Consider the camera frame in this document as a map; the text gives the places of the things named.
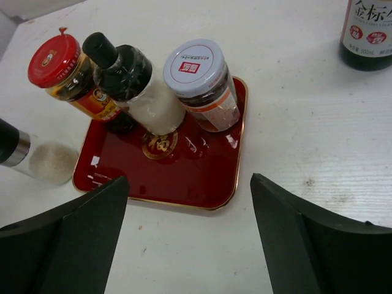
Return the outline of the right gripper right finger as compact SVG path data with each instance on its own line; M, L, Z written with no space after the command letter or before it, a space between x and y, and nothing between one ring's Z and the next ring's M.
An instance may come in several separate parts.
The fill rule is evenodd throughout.
M251 178L274 293L391 293L391 229L341 216L261 174Z

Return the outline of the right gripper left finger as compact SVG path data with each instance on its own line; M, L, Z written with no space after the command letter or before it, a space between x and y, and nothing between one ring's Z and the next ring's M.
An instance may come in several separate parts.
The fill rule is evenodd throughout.
M104 293L127 205L116 178L1 228L1 293Z

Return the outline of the silver-capped glass shaker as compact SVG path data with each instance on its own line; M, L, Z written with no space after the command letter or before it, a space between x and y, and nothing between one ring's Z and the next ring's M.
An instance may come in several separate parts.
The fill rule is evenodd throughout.
M62 185L68 182L78 152L63 143L45 140L1 120L1 165L39 181Z

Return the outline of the black-capped white bottle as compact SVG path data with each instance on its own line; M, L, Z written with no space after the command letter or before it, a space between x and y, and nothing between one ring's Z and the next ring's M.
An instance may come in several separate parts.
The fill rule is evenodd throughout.
M139 49L116 47L101 32L88 36L82 48L95 63L96 86L148 132L167 135L182 124L185 109Z

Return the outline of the red-capped sauce jar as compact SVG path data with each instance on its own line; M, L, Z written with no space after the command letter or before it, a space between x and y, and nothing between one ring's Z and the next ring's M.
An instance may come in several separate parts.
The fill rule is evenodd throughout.
M37 49L28 66L28 80L93 120L101 123L114 120L121 110L97 88L93 79L95 64L66 30L60 27L58 35Z

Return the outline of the small pink-lidded spice jar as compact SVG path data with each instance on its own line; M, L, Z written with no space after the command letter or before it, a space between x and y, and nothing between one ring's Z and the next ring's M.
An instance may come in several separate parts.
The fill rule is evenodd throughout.
M186 111L208 132L222 132L240 119L233 77L212 40L180 45L165 62L163 77Z

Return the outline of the tall clear vinegar bottle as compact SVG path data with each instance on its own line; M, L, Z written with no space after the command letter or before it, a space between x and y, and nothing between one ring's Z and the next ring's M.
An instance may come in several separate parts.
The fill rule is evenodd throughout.
M339 42L339 57L360 71L391 66L391 1L349 1Z

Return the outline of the red rectangular tray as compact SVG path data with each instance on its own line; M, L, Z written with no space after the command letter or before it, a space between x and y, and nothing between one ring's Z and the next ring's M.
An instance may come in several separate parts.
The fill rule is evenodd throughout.
M191 116L163 136L140 126L115 135L91 121L73 173L75 188L89 192L125 176L133 200L209 211L225 206L238 186L249 94L242 79L233 81L240 119L223 132L207 132Z

